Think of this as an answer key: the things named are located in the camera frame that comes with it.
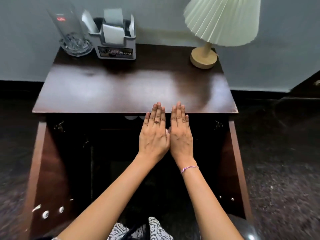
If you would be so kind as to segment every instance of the lampshade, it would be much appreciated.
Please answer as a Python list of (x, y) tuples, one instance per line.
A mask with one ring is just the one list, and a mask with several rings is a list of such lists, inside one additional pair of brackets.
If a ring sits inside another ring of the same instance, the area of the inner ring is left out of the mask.
[(184, 17), (196, 36), (211, 44), (244, 45), (257, 36), (261, 0), (191, 0)]

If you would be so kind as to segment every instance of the pink bracelet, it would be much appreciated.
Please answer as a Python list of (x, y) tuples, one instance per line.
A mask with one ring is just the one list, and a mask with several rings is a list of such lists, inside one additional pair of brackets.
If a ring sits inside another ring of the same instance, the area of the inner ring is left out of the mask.
[(186, 169), (188, 169), (188, 168), (199, 168), (199, 167), (198, 167), (198, 166), (187, 166), (187, 167), (185, 167), (185, 168), (183, 168), (183, 169), (181, 170), (180, 174), (182, 175), (182, 173), (183, 173)]

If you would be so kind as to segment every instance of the wooden nightstand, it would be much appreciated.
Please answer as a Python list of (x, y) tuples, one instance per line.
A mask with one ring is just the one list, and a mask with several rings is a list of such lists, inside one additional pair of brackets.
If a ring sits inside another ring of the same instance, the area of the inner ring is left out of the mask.
[[(235, 125), (229, 121), (237, 107), (219, 61), (210, 70), (198, 69), (189, 60), (192, 49), (139, 44), (136, 61), (100, 60), (94, 52), (74, 58), (59, 50), (33, 109), (43, 120), (20, 239), (73, 220), (97, 198), (138, 151), (143, 121), (124, 115), (145, 115), (158, 101), (166, 107), (167, 127), (172, 105), (186, 106), (202, 174), (227, 213), (252, 223)], [(203, 121), (210, 121), (210, 129)], [(159, 174), (164, 168), (166, 180)], [(166, 188), (168, 180), (176, 182), (168, 189), (173, 197), (184, 197), (170, 153), (150, 173), (152, 185)]]

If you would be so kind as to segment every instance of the cabinet door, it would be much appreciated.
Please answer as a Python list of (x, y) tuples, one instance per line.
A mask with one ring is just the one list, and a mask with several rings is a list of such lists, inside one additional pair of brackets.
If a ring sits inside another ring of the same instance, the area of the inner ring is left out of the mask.
[(46, 122), (40, 122), (21, 215), (20, 240), (41, 237), (74, 219), (73, 204), (64, 163)]
[(224, 210), (253, 223), (234, 121), (229, 121), (229, 131), (222, 146), (217, 183), (217, 197)]

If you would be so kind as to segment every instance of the forearm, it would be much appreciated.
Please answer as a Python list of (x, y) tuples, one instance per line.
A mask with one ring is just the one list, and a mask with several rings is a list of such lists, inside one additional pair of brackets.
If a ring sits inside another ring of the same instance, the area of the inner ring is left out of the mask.
[(192, 201), (201, 239), (243, 239), (222, 209), (200, 170), (189, 168), (182, 176)]
[(154, 167), (138, 155), (128, 168), (59, 236), (61, 240), (105, 240), (130, 198)]

